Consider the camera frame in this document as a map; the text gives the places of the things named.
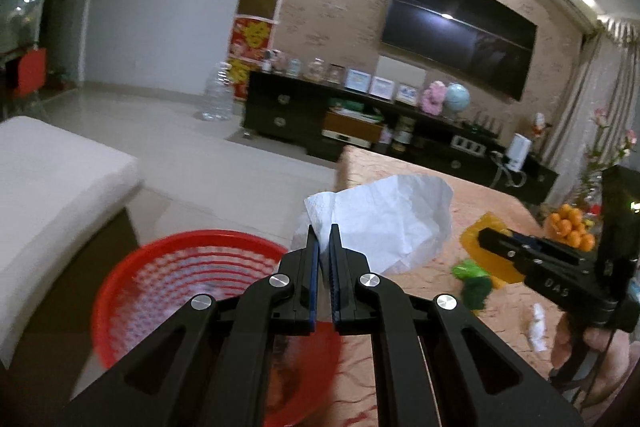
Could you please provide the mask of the right hand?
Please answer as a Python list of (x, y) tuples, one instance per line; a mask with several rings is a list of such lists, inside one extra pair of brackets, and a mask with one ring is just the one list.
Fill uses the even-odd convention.
[(582, 342), (594, 365), (580, 391), (586, 426), (639, 425), (639, 341), (623, 331), (588, 327)]

